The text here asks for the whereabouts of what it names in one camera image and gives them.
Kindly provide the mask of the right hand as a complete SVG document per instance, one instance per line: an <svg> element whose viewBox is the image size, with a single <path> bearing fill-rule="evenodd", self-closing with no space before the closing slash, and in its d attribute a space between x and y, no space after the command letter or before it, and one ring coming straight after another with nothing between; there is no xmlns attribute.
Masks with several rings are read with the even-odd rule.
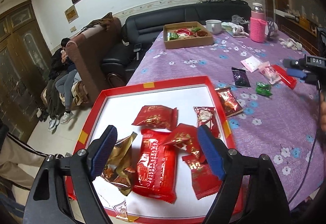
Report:
<svg viewBox="0 0 326 224"><path fill-rule="evenodd" d="M323 93L320 93L320 117L319 117L319 124L320 128L323 132L326 132L326 101L325 96Z"/></svg>

